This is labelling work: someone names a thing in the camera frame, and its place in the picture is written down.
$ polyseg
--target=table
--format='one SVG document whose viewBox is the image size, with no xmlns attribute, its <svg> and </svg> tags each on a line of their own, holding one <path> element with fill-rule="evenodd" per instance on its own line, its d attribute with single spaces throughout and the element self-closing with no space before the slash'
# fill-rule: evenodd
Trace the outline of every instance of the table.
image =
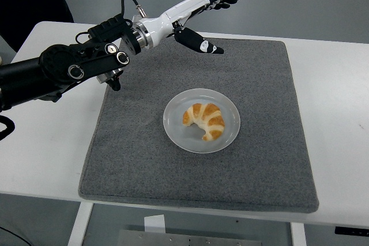
<svg viewBox="0 0 369 246">
<path fill-rule="evenodd" d="M 90 27 L 41 22 L 13 61 L 39 56 L 53 44 L 73 44 L 75 35 Z M 369 227 L 369 45 L 216 33 L 201 35 L 285 43 L 319 209 L 311 214 L 299 214 L 127 206 Z M 105 89 L 105 84 L 92 78 L 65 93 L 57 103 L 36 100 L 3 111 L 2 115 L 15 122 L 16 130 L 0 142 L 0 193 L 92 203 L 78 196 L 78 183 Z"/>
</svg>

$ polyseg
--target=wire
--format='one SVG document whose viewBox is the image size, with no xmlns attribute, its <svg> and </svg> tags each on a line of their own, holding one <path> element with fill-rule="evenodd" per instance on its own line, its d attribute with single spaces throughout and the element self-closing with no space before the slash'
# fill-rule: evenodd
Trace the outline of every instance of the wire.
<svg viewBox="0 0 369 246">
<path fill-rule="evenodd" d="M 10 135 L 16 128 L 14 122 L 6 116 L 0 115 L 0 123 L 6 126 L 6 129 L 0 132 L 0 141 Z"/>
<path fill-rule="evenodd" d="M 82 44 L 82 43 L 80 43 L 80 42 L 78 41 L 78 37 L 79 37 L 79 36 L 81 36 L 81 35 L 84 35 L 84 34 L 88 35 L 88 32 L 81 32 L 81 33 L 78 33 L 78 34 L 76 35 L 76 42 L 77 42 L 77 43 Z"/>
<path fill-rule="evenodd" d="M 24 239 L 24 238 L 20 237 L 19 235 L 17 235 L 17 234 L 15 234 L 15 233 L 11 232 L 10 230 L 7 230 L 7 229 L 5 229 L 5 228 L 3 228 L 3 227 L 1 227 L 1 226 L 0 226 L 0 229 L 2 229 L 2 230 L 4 230 L 4 231 L 6 231 L 6 232 L 8 232 L 8 233 L 11 233 L 12 235 L 14 235 L 14 236 L 18 237 L 19 239 L 23 240 L 24 242 L 26 242 L 29 246 L 32 246 L 32 244 L 31 244 L 31 243 L 29 243 L 28 241 L 26 241 L 26 239 Z"/>
<path fill-rule="evenodd" d="M 136 6 L 138 5 L 137 0 L 132 0 L 132 1 L 136 4 Z M 121 5 L 122 5 L 122 15 L 124 16 L 124 14 L 125 14 L 125 0 L 121 0 Z"/>
</svg>

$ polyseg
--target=paper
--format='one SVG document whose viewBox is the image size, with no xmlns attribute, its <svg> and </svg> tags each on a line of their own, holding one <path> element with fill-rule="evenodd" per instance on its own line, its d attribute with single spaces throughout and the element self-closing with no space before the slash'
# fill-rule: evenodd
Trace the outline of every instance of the paper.
<svg viewBox="0 0 369 246">
<path fill-rule="evenodd" d="M 164 214 L 144 218 L 145 232 L 165 233 Z"/>
</svg>

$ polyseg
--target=gray felt mat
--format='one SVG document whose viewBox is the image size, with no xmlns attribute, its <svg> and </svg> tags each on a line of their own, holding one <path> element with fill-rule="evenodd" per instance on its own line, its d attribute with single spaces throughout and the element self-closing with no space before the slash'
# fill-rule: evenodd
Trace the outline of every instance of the gray felt mat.
<svg viewBox="0 0 369 246">
<path fill-rule="evenodd" d="M 82 198 L 159 206 L 310 213 L 318 199 L 284 43 L 210 39 L 199 54 L 165 39 L 137 56 L 107 89 L 85 160 Z M 178 93 L 216 90 L 241 128 L 225 149 L 194 154 L 166 135 L 163 112 Z"/>
</svg>

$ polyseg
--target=white plate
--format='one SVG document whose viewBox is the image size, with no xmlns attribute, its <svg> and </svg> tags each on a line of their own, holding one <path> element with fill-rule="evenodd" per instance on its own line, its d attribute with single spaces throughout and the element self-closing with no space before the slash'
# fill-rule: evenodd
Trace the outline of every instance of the white plate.
<svg viewBox="0 0 369 246">
<path fill-rule="evenodd" d="M 225 129 L 215 141 L 203 141 L 205 131 L 196 124 L 186 127 L 182 124 L 184 112 L 195 103 L 213 103 L 220 108 Z M 193 153 L 219 151 L 237 137 L 241 120 L 236 106 L 223 94 L 211 89 L 190 89 L 176 95 L 167 105 L 163 115 L 164 129 L 168 137 L 179 147 Z"/>
</svg>

